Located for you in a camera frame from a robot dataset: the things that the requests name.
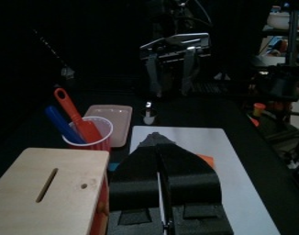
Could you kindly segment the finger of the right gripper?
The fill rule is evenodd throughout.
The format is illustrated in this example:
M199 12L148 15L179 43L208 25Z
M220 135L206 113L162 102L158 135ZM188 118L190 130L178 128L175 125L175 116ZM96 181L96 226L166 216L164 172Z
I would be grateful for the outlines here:
M183 80L182 80L182 94L186 95L191 87L191 77L196 61L196 48L188 47L184 54Z
M162 97L162 85L159 83L158 55L154 53L148 56L146 68L150 76L150 91L156 97Z

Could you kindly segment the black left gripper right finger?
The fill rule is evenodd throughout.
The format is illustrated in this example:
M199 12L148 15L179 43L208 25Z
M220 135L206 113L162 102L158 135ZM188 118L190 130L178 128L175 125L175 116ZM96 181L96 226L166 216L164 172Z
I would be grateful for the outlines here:
M207 161L159 133L155 154L167 234L234 235L219 178Z

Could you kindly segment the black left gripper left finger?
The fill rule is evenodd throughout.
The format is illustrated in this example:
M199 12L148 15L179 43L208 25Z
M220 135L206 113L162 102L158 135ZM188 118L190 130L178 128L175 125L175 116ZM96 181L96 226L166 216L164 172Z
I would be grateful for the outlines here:
M111 179L111 216L107 235L164 235L154 132L116 167Z

